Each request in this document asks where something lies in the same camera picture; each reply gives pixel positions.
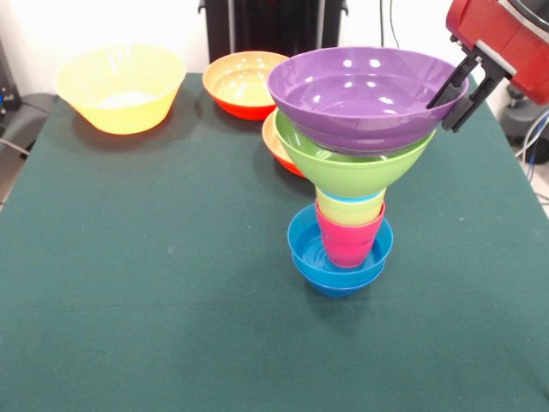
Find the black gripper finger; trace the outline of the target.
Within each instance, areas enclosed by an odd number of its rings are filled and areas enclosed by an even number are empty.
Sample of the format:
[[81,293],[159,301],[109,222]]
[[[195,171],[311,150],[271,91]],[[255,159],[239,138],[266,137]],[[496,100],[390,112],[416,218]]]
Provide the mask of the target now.
[[443,129],[446,131],[457,132],[495,90],[496,86],[501,81],[501,73],[486,73],[481,84],[470,95],[460,99],[443,119]]
[[461,93],[463,82],[468,78],[469,73],[477,66],[477,64],[478,61],[475,57],[465,57],[455,68],[449,79],[437,91],[426,108],[432,109],[456,100]]

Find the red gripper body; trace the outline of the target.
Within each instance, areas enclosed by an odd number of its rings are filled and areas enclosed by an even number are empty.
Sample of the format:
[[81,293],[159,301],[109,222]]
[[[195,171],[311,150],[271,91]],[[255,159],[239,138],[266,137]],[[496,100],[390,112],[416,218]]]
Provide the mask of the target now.
[[446,27],[468,49],[499,61],[531,101],[548,103],[547,1],[454,1]]

